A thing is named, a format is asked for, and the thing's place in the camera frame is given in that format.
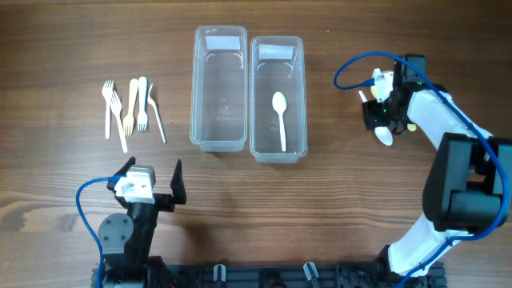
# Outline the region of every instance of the plastic container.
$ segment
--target plastic container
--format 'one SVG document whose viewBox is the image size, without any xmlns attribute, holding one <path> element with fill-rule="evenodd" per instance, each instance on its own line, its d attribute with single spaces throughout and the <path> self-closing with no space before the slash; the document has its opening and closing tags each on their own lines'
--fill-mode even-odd
<svg viewBox="0 0 512 288">
<path fill-rule="evenodd" d="M 247 140 L 247 31 L 195 31 L 190 140 L 205 152 L 236 152 Z"/>
<path fill-rule="evenodd" d="M 282 152 L 275 92 L 286 98 Z M 251 42 L 250 152 L 258 162 L 293 163 L 307 153 L 304 45 L 295 36 L 262 36 Z"/>
</svg>

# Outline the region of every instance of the white fork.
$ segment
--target white fork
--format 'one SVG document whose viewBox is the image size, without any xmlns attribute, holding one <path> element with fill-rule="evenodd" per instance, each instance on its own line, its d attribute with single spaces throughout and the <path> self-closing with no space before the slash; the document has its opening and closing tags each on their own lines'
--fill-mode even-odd
<svg viewBox="0 0 512 288">
<path fill-rule="evenodd" d="M 147 90 L 147 78 L 140 77 L 138 79 L 138 115 L 137 115 L 137 128 L 139 131 L 147 130 L 146 90 Z"/>
<path fill-rule="evenodd" d="M 102 94 L 105 99 L 105 139 L 110 138 L 110 97 L 114 90 L 114 81 L 106 80 L 102 88 Z"/>
<path fill-rule="evenodd" d="M 122 104 L 121 100 L 119 99 L 118 92 L 116 92 L 116 90 L 113 90 L 112 97 L 110 97 L 110 108 L 112 109 L 112 113 L 114 113 L 115 118 L 118 121 L 118 130 L 119 137 L 121 139 L 122 152 L 127 153 L 128 147 L 126 147 L 126 138 L 121 123 Z"/>
</svg>

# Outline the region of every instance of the wood grain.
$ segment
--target wood grain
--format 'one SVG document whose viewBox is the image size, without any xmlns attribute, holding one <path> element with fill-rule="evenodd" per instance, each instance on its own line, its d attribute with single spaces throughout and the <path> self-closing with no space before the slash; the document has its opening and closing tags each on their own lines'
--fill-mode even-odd
<svg viewBox="0 0 512 288">
<path fill-rule="evenodd" d="M 130 155 L 154 166 L 158 192 L 169 191 L 180 158 L 188 192 L 186 206 L 160 215 L 152 254 L 169 264 L 372 259 L 422 212 L 435 150 L 421 131 L 379 145 L 364 130 L 356 92 L 332 85 L 334 72 L 368 50 L 426 54 L 430 78 L 467 115 L 511 138 L 511 11 L 511 2 L 462 0 L 0 6 L 0 287 L 89 286 L 97 248 L 74 195 L 129 156 L 115 125 L 112 139 L 103 137 L 99 92 L 114 79 L 126 108 L 128 83 L 141 75 L 155 83 L 169 143 L 152 121 L 148 134 L 128 138 Z M 201 25 L 303 39 L 309 150 L 296 165 L 257 163 L 249 143 L 236 154 L 190 143 Z M 391 65 L 369 58 L 341 80 L 360 82 Z M 84 191 L 82 203 L 95 229 L 122 212 L 102 185 Z M 511 238 L 506 223 L 452 249 L 443 258 L 450 287 L 510 286 Z"/>
</svg>

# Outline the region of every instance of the spoon in bin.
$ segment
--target spoon in bin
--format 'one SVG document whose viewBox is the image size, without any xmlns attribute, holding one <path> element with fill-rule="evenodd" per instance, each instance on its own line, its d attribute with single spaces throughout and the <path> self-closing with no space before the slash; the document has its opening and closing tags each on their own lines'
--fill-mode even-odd
<svg viewBox="0 0 512 288">
<path fill-rule="evenodd" d="M 281 135 L 281 150 L 286 152 L 286 135 L 285 135 L 285 123 L 282 119 L 282 114 L 286 110 L 286 98 L 281 92 L 276 92 L 272 97 L 272 107 L 279 114 L 279 133 Z"/>
<path fill-rule="evenodd" d="M 361 90 L 359 91 L 359 96 L 361 96 L 361 100 L 363 102 L 368 101 L 365 94 Z M 380 140 L 382 144 L 386 146 L 391 146 L 391 144 L 393 144 L 393 135 L 391 134 L 390 130 L 387 129 L 387 127 L 376 127 L 374 132 L 375 136 L 377 136 L 378 140 Z"/>
</svg>

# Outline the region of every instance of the spoon handle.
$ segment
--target spoon handle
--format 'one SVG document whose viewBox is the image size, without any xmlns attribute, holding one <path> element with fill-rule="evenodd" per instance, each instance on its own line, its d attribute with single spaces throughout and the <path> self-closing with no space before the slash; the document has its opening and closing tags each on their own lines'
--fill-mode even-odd
<svg viewBox="0 0 512 288">
<path fill-rule="evenodd" d="M 285 122 L 282 119 L 282 114 L 279 115 L 279 130 L 281 134 L 281 150 L 286 152 Z"/>
</svg>

